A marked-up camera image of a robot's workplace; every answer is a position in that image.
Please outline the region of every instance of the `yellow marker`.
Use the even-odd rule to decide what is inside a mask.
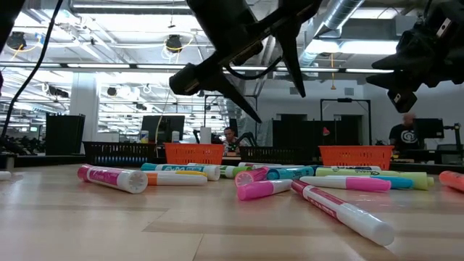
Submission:
[[[413,189],[428,190],[429,186],[434,185],[434,178],[427,177],[427,173],[399,173],[389,170],[334,170],[327,167],[319,167],[316,170],[316,176],[326,175],[384,175],[401,178],[409,178],[413,180]]]
[[[146,170],[144,171],[148,174],[171,174],[171,175],[202,175],[207,177],[208,174],[200,171],[189,171],[189,170]]]

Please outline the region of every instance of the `fluorescent light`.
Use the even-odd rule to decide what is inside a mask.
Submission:
[[[256,70],[266,70],[267,67],[265,66],[232,66],[232,70],[238,71],[238,72],[243,72],[243,71],[256,71]]]
[[[397,41],[345,41],[340,52],[344,54],[396,54]]]
[[[137,65],[139,69],[182,70],[185,65]]]
[[[337,73],[338,68],[324,68],[324,67],[306,67],[301,68],[302,73]],[[288,72],[286,67],[277,67],[278,72]]]
[[[0,67],[35,67],[35,62],[0,62]],[[41,67],[46,68],[53,68],[53,67],[61,67],[60,64],[57,63],[42,63]]]
[[[340,52],[339,44],[335,41],[312,40],[305,49],[309,53],[337,53]]]
[[[302,68],[302,73],[337,73],[338,68]]]
[[[102,8],[102,9],[177,9],[190,10],[188,6],[159,5],[159,4],[74,4],[73,8]]]
[[[25,109],[25,110],[33,110],[33,107],[30,106],[29,104],[22,104],[22,103],[16,103],[14,104],[14,108],[16,109]]]
[[[8,124],[8,127],[29,127],[29,124],[11,123]]]
[[[110,68],[110,69],[123,69],[123,68],[130,68],[130,65],[123,65],[123,64],[67,64],[68,67],[71,68]]]
[[[347,69],[347,73],[392,73],[393,70]]]

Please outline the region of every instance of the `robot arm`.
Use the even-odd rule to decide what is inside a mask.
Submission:
[[[408,112],[422,83],[429,88],[451,80],[464,82],[464,1],[436,5],[425,21],[405,31],[397,53],[372,64],[374,69],[393,70],[367,77],[367,82],[383,87],[398,112]]]
[[[298,92],[305,97],[298,63],[297,36],[302,23],[316,14],[321,2],[279,0],[276,11],[257,21],[245,0],[187,0],[216,51],[201,64],[187,64],[171,77],[171,89],[180,95],[193,95],[200,90],[219,91],[261,123],[252,106],[224,76],[223,67],[228,68],[231,62],[244,64],[262,51],[261,40],[272,35],[281,46],[281,59],[289,69]]]

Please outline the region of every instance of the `white marker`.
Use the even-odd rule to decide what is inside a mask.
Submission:
[[[293,181],[291,188],[304,199],[320,208],[331,217],[342,222],[361,236],[370,239],[381,246],[393,243],[394,229],[369,212],[311,186],[303,181]]]

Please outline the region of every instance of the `black t-shirt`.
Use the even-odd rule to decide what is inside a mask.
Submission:
[[[414,134],[412,126],[406,127],[403,124],[394,126],[390,131],[390,139],[396,141],[395,149],[399,152],[406,149],[419,149],[419,140]]]

